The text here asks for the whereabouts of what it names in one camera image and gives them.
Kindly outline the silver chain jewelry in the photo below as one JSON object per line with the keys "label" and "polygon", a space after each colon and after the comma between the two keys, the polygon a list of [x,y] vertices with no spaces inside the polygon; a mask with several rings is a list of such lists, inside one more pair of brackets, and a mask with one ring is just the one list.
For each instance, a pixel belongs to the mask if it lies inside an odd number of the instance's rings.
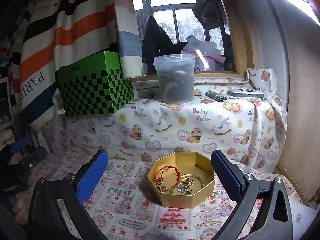
{"label": "silver chain jewelry", "polygon": [[191,195],[192,194],[192,186],[194,184],[194,180],[186,178],[185,180],[182,180],[178,185],[177,185],[177,191],[180,194],[186,194],[186,195]]}

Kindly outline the small silver charm earrings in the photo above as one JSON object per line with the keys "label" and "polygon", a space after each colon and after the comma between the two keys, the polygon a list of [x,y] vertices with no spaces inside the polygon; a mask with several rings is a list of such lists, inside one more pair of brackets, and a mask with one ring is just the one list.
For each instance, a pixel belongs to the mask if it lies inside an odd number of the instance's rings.
{"label": "small silver charm earrings", "polygon": [[155,186],[156,186],[157,190],[159,192],[168,192],[169,189],[166,186],[163,186],[163,183],[164,183],[164,178],[163,177],[158,177],[156,179]]}

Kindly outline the strawberry print table cloth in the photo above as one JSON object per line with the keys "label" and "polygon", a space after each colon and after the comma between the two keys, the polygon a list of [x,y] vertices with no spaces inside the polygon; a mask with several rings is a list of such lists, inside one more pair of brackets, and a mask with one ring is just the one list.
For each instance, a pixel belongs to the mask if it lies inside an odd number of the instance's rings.
{"label": "strawberry print table cloth", "polygon": [[[74,153],[48,154],[31,172],[30,189],[23,194],[26,212],[38,178],[60,180],[76,173],[90,156]],[[302,204],[291,182],[283,175],[259,172],[237,161],[231,161],[255,178],[284,181],[290,201]],[[106,170],[84,208],[107,239],[212,239],[236,207],[216,177],[209,197],[192,209],[163,207],[158,203],[147,179],[153,163],[148,161],[110,159]]]}

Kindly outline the gold octagonal box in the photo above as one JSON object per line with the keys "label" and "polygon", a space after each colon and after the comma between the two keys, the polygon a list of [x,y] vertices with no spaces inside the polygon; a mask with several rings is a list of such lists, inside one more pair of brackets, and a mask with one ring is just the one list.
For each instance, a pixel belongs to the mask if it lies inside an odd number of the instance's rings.
{"label": "gold octagonal box", "polygon": [[206,200],[215,184],[211,161],[197,152],[173,152],[157,159],[147,178],[162,206],[180,209]]}

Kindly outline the baby bear print cloth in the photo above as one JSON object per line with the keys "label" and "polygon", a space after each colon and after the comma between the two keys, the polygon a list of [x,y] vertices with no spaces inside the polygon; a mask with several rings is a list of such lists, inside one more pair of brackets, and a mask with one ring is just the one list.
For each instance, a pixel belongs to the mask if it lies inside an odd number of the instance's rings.
{"label": "baby bear print cloth", "polygon": [[[230,89],[250,88],[263,99],[236,98]],[[217,102],[207,91],[227,98]],[[167,104],[158,96],[137,94],[113,114],[67,117],[57,115],[39,133],[49,153],[90,156],[106,150],[111,158],[154,162],[172,152],[209,156],[221,150],[227,158],[261,172],[272,172],[287,132],[287,112],[277,95],[271,68],[250,69],[245,79],[195,83],[194,99]]]}

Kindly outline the patterned cigarette lighter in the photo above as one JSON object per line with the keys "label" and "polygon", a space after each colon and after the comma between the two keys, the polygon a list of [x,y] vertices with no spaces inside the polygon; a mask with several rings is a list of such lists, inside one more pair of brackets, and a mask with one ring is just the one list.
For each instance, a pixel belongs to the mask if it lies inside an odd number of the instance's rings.
{"label": "patterned cigarette lighter", "polygon": [[217,102],[226,102],[227,101],[227,98],[219,93],[214,93],[214,92],[211,92],[211,91],[207,91],[205,93],[205,95]]}

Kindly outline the silver flat phone case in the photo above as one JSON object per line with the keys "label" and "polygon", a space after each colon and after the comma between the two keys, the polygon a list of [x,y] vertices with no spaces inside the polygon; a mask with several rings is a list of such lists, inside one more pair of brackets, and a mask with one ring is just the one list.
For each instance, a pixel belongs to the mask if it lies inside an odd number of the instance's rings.
{"label": "silver flat phone case", "polygon": [[264,93],[250,88],[230,89],[228,95],[236,98],[263,99]]}

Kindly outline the green black checkered box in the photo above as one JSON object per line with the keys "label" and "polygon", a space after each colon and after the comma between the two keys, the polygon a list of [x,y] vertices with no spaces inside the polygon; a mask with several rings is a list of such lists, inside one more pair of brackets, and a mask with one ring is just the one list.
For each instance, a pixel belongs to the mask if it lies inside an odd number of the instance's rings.
{"label": "green black checkered box", "polygon": [[134,98],[118,54],[110,51],[61,67],[56,81],[66,116],[112,114]]}

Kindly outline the clear plastic lidded tub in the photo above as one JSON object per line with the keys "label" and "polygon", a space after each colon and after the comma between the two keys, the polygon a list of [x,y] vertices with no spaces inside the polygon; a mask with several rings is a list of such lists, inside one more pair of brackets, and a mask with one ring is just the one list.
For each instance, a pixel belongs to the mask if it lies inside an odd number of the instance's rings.
{"label": "clear plastic lidded tub", "polygon": [[180,104],[194,99],[195,56],[172,54],[154,58],[163,103]]}

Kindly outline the striped Hermes Paris curtain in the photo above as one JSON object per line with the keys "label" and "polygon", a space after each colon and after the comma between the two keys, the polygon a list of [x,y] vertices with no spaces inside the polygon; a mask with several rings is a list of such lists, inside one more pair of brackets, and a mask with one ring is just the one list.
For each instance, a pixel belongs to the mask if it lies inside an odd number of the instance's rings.
{"label": "striped Hermes Paris curtain", "polygon": [[103,50],[119,55],[123,77],[143,75],[132,0],[32,0],[13,36],[8,79],[12,111],[38,131],[56,115],[55,73]]}

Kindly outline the black garment at window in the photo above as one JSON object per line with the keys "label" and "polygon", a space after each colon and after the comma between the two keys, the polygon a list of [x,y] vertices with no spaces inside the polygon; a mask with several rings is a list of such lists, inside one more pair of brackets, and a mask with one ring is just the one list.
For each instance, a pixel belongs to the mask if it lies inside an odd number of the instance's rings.
{"label": "black garment at window", "polygon": [[180,54],[187,42],[173,43],[162,27],[150,16],[142,43],[142,60],[146,64],[146,75],[157,74],[154,58],[163,55]]}

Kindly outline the window with wooden frame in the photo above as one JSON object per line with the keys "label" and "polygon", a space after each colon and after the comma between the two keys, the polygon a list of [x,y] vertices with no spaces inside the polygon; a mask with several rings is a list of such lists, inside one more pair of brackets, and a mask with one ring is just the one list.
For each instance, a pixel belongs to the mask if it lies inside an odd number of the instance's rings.
{"label": "window with wooden frame", "polygon": [[152,16],[173,43],[187,42],[196,76],[244,77],[254,66],[240,0],[133,0],[140,41]]}

